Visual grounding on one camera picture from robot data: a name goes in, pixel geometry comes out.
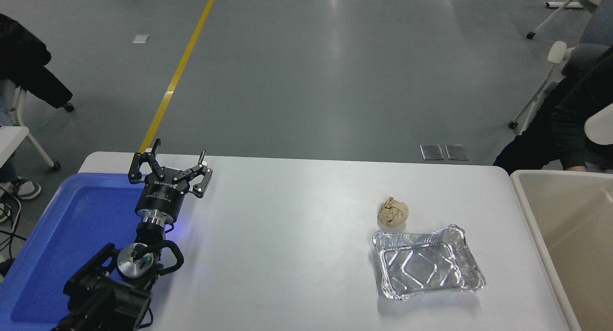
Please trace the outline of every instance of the shoe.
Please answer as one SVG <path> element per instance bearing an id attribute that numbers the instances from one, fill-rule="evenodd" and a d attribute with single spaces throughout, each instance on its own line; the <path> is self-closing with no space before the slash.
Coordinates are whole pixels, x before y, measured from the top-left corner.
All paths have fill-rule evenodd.
<path id="1" fill-rule="evenodd" d="M 11 207 L 5 202 L 0 202 L 0 224 L 9 220 L 11 215 Z"/>
<path id="2" fill-rule="evenodd" d="M 20 200 L 33 200 L 40 195 L 42 187 L 30 179 L 19 178 L 12 182 L 13 195 Z"/>

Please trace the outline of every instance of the blue tray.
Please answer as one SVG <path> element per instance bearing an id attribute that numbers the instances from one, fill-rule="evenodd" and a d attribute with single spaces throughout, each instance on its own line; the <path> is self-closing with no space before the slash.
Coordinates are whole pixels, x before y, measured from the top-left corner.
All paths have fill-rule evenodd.
<path id="1" fill-rule="evenodd" d="M 67 178 L 0 284 L 0 330 L 48 331 L 57 325 L 68 313 L 66 281 L 105 244 L 122 248 L 134 241 L 142 188 L 125 174 Z"/>

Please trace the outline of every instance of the human hand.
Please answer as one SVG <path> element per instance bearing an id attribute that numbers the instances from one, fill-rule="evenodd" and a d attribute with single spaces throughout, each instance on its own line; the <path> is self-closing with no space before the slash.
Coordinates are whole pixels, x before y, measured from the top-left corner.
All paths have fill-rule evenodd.
<path id="1" fill-rule="evenodd" d="M 567 170 L 567 171 L 587 171 L 587 169 L 585 167 L 583 167 L 583 166 L 568 167 L 565 170 Z"/>

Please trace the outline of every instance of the white table top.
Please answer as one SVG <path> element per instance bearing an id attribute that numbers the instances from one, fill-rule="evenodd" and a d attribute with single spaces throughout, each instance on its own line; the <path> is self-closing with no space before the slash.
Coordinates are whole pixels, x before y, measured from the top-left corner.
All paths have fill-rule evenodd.
<path id="1" fill-rule="evenodd" d="M 0 126 L 0 166 L 9 159 L 28 132 L 25 126 Z"/>
<path id="2" fill-rule="evenodd" d="M 80 172 L 127 172 L 131 158 L 96 152 Z M 153 289 L 154 331 L 568 329 L 501 169 L 206 160 L 214 171 L 208 191 L 185 198 L 167 236 L 185 264 Z M 197 156 L 159 154 L 158 161 L 186 169 Z M 372 234 L 383 227 L 376 213 L 389 196 L 411 213 L 395 231 L 464 228 L 485 289 L 385 298 Z"/>

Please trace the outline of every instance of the crumpled paper ball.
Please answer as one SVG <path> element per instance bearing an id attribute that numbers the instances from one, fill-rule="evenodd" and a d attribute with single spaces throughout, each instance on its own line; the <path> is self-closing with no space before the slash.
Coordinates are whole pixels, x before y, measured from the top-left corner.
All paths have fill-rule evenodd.
<path id="1" fill-rule="evenodd" d="M 377 217 L 387 227 L 398 227 L 409 218 L 409 207 L 390 197 L 379 207 Z"/>

